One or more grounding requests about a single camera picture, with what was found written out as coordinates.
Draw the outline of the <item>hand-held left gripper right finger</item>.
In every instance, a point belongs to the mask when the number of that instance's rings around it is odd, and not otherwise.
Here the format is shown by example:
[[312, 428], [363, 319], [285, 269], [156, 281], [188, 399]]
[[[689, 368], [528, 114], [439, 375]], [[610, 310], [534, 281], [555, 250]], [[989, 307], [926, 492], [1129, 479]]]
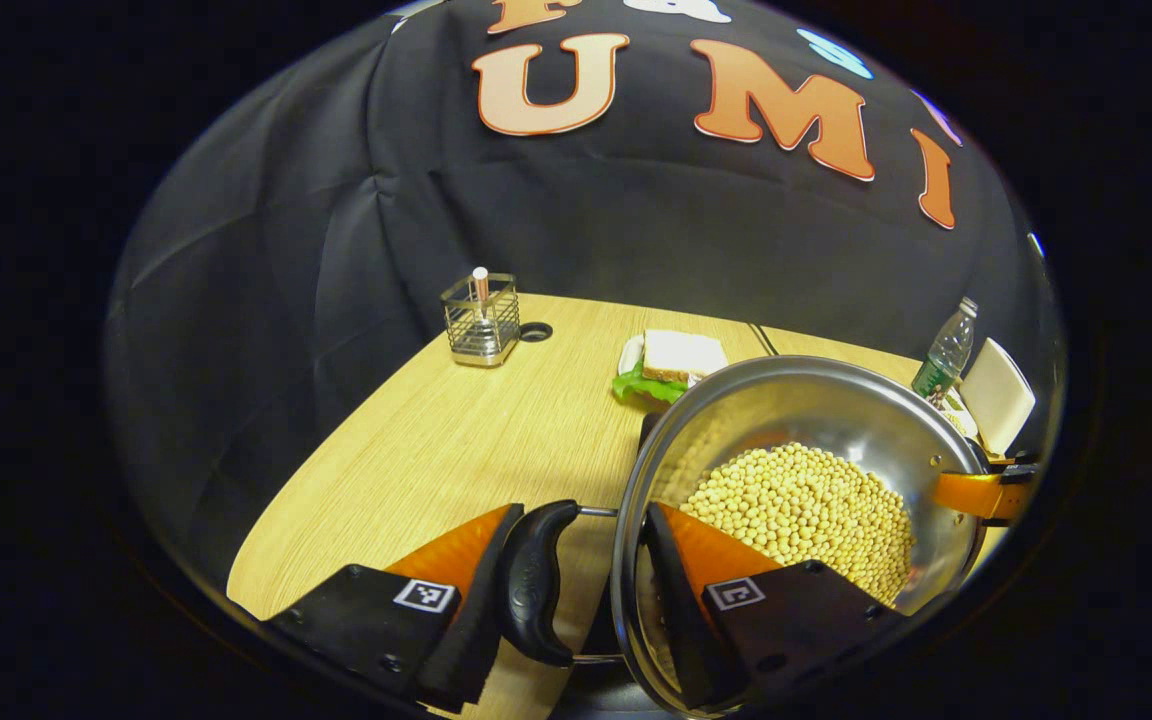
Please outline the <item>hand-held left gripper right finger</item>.
[[805, 691], [886, 641], [905, 615], [823, 561], [781, 564], [664, 503], [646, 507], [650, 600], [685, 708], [730, 711]]

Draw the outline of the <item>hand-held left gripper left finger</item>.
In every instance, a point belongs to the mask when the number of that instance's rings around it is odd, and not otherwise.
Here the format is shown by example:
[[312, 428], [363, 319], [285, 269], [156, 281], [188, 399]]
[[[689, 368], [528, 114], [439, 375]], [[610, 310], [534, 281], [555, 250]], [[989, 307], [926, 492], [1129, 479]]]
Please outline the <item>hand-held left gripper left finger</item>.
[[497, 562], [522, 515], [507, 503], [387, 568], [344, 564], [266, 624], [382, 694], [458, 714], [497, 660]]

